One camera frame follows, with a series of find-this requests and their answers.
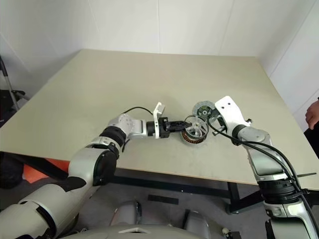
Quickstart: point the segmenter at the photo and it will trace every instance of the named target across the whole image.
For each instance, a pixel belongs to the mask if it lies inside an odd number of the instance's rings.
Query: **gray floor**
[[[225,182],[218,181],[128,170],[117,170],[116,174],[119,176],[227,189]],[[10,204],[16,203],[43,184],[52,181],[52,179],[43,179],[33,184],[23,181],[19,186],[11,190],[0,189],[0,208],[3,209]],[[238,185],[238,188],[241,197],[258,189],[256,186],[251,185]],[[178,198],[179,205],[148,201],[149,194]],[[143,224],[172,224],[175,227],[181,227],[185,210],[190,209],[201,212],[207,218],[213,239],[223,238],[221,235],[223,227],[227,227],[232,231],[239,231],[243,239],[266,238],[264,223],[268,217],[261,206],[239,215],[228,215],[224,210],[226,203],[228,203],[226,199],[119,184],[108,184],[101,187],[94,194],[80,211],[76,229],[106,227],[110,223],[114,209],[122,202],[132,199],[138,200],[142,205]],[[314,207],[314,213],[319,218],[319,207]]]

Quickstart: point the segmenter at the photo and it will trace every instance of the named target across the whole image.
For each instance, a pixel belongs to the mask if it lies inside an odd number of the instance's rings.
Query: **beige table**
[[[319,160],[253,57],[165,55],[83,50],[0,129],[0,150],[70,160],[108,121],[134,106],[183,120],[193,106],[229,95],[253,126],[270,133],[298,174],[319,172]],[[151,121],[143,110],[133,117]],[[201,148],[168,139],[129,142],[118,167],[256,184],[243,147],[219,135]],[[319,175],[301,178],[319,189]]]

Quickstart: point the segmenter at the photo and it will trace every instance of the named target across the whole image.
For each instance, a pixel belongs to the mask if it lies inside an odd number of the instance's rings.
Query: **copper coil winding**
[[[197,143],[202,143],[205,139],[206,139],[206,137],[204,137],[204,138],[201,138],[201,139],[191,139],[191,138],[189,138],[188,136],[187,136],[187,134],[186,134],[186,132],[185,131],[183,131],[182,133],[181,133],[181,135],[182,135],[182,137],[183,137],[183,139],[185,140],[185,141],[187,141],[187,142],[189,142],[189,143],[194,143],[194,144],[197,144]]]

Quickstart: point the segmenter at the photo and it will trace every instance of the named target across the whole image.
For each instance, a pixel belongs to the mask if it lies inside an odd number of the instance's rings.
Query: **orange object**
[[[62,169],[65,172],[68,172],[70,161],[57,160],[52,158],[46,158],[50,163],[54,164],[58,168]],[[39,172],[38,170],[30,167],[29,165],[24,165],[23,167],[24,179],[29,183],[34,183],[42,178],[48,178],[44,173]]]

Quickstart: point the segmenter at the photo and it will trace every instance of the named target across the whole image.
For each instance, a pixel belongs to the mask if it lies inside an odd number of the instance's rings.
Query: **person's hand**
[[[319,101],[312,103],[307,109],[306,122],[310,129],[314,129],[315,124],[319,122]]]

